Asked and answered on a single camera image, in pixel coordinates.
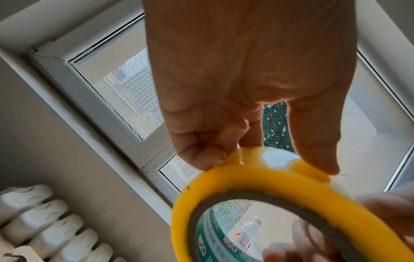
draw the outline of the white window frame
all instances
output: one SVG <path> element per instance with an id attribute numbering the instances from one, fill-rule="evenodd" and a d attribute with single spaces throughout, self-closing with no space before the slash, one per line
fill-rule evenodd
<path id="1" fill-rule="evenodd" d="M 174 203 L 179 190 L 160 172 L 161 167 L 175 155 L 165 124 L 141 141 L 123 120 L 113 114 L 103 99 L 91 90 L 90 84 L 70 65 L 70 61 L 78 55 L 88 52 L 91 47 L 114 36 L 122 28 L 129 30 L 129 27 L 135 26 L 143 17 L 141 1 L 122 0 L 56 41 L 40 46 L 35 50 L 32 59 L 56 83 L 59 90 L 140 168 L 156 189 L 170 203 Z M 406 114 L 414 119 L 411 111 L 414 108 L 412 103 L 406 106 L 406 101 L 403 103 L 399 99 L 401 96 L 398 90 L 388 84 L 386 77 L 375 67 L 375 63 L 368 58 L 364 50 L 366 48 L 358 46 L 359 59 L 371 70 Z M 411 168 L 407 167 L 413 161 L 413 151 L 414 146 L 407 152 L 386 190 L 395 186 L 396 181 L 408 172 L 407 170 L 411 172 Z"/>

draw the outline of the hand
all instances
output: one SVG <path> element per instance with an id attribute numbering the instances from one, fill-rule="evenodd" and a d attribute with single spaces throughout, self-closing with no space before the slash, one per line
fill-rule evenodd
<path id="1" fill-rule="evenodd" d="M 391 192 L 360 197 L 358 201 L 392 228 L 414 252 L 414 182 Z M 263 250 L 264 262 L 341 261 L 338 250 L 303 220 L 294 222 L 292 234 L 293 244 L 274 243 Z"/>
<path id="2" fill-rule="evenodd" d="M 198 169 L 263 144 L 263 105 L 287 101 L 295 151 L 336 174 L 356 64 L 353 0 L 147 0 L 147 44 L 178 155 Z"/>

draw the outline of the tape roll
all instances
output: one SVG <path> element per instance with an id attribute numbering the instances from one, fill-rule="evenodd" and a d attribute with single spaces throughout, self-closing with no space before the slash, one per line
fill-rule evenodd
<path id="1" fill-rule="evenodd" d="M 275 148 L 241 148 L 224 164 L 198 176 L 172 211 L 178 262 L 256 262 L 218 226 L 214 204 L 251 199 L 284 208 L 329 238 L 351 262 L 414 262 L 414 254 L 380 219 L 330 187 L 326 174 L 296 154 Z"/>

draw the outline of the green inner label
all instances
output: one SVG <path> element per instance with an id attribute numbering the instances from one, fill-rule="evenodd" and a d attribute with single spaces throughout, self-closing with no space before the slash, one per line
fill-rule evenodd
<path id="1" fill-rule="evenodd" d="M 262 262 L 241 251 L 222 232 L 213 208 L 197 223 L 195 245 L 200 262 Z"/>

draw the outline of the dark green patterned fabric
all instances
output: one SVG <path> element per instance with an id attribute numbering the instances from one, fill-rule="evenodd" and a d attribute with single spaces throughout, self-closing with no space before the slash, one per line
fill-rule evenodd
<path id="1" fill-rule="evenodd" d="M 289 135 L 285 102 L 266 104 L 263 109 L 264 145 L 294 152 Z"/>

